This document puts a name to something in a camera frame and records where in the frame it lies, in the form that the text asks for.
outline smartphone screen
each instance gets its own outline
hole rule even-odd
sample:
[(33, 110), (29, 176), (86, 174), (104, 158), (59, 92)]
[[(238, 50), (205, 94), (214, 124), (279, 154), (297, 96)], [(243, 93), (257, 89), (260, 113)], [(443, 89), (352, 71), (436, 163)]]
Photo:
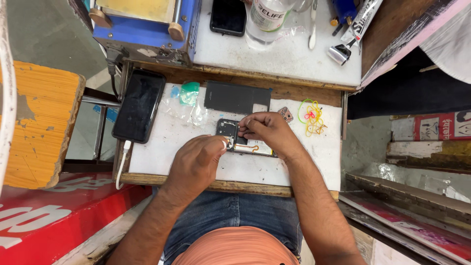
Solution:
[(140, 69), (133, 70), (114, 123), (113, 137), (146, 143), (164, 86), (164, 76)]
[(212, 4), (211, 31), (235, 36), (245, 32), (245, 4), (240, 0), (215, 0)]

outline orange shirt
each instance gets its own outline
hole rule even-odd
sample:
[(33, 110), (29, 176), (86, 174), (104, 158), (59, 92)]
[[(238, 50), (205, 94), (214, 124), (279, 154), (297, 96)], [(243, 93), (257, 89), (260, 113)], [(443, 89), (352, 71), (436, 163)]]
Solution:
[(198, 238), (172, 265), (299, 265), (278, 239), (252, 226), (223, 227)]

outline cleaning solution bottle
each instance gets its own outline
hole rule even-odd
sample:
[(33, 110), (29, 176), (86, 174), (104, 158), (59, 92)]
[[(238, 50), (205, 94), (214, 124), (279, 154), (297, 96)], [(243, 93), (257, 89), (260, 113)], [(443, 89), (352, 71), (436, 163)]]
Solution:
[(245, 40), (255, 50), (265, 50), (278, 37), (294, 4), (298, 0), (253, 0), (245, 26)]

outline finger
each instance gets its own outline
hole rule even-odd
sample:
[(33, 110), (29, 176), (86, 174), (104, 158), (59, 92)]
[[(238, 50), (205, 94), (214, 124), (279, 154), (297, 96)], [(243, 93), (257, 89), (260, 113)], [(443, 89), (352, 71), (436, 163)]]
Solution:
[(249, 123), (247, 123), (247, 128), (249, 128), (251, 132), (259, 135), (267, 135), (270, 130), (268, 127), (257, 120), (251, 120)]
[(280, 114), (278, 112), (256, 112), (256, 113), (252, 113), (252, 114), (244, 117), (242, 120), (240, 120), (239, 126), (240, 127), (247, 126), (247, 122), (250, 121), (250, 120), (256, 120), (256, 121), (259, 121), (261, 123), (266, 124), (266, 121), (268, 121), (269, 118), (272, 115), (280, 115)]
[(253, 133), (253, 132), (252, 132), (250, 129), (247, 128), (247, 129), (246, 129), (245, 131), (243, 131), (243, 132), (239, 131), (239, 132), (237, 133), (237, 135), (238, 135), (239, 137), (242, 137), (244, 134), (247, 134), (247, 133)]
[(211, 136), (204, 141), (204, 145), (196, 157), (197, 163), (201, 166), (207, 166), (214, 159), (219, 159), (226, 152), (226, 145), (223, 146), (223, 142), (227, 142), (227, 140), (220, 135)]
[(262, 140), (263, 141), (263, 139), (256, 133), (244, 134), (244, 138), (246, 138), (247, 140)]
[(209, 138), (209, 136), (210, 135), (207, 135), (207, 134), (196, 136), (193, 139), (189, 140), (183, 147), (186, 147), (188, 149), (193, 148), (193, 147), (197, 146), (200, 143), (201, 140), (203, 140), (205, 138)]
[(244, 127), (239, 127), (239, 132), (244, 132), (246, 130), (248, 130), (249, 128), (247, 128), (246, 126)]

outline red sign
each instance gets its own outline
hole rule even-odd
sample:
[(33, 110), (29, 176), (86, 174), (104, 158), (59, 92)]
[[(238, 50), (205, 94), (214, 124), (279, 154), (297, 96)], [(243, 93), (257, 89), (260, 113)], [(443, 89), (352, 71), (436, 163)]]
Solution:
[(50, 265), (152, 194), (149, 186), (117, 190), (108, 173), (62, 174), (46, 190), (3, 187), (2, 264)]
[(471, 110), (414, 118), (415, 141), (471, 139)]

